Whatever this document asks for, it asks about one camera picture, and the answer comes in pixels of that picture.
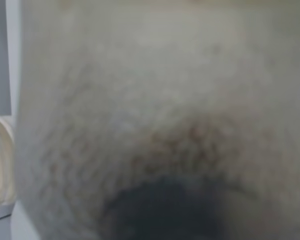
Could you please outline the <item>clear plastic drink bottle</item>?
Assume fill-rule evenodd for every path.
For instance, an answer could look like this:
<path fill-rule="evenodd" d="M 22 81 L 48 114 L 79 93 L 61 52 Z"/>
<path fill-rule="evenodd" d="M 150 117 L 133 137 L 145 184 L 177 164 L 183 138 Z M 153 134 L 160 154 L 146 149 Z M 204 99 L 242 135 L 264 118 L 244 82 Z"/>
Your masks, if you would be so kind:
<path fill-rule="evenodd" d="M 19 6 L 41 240 L 300 240 L 300 0 Z"/>

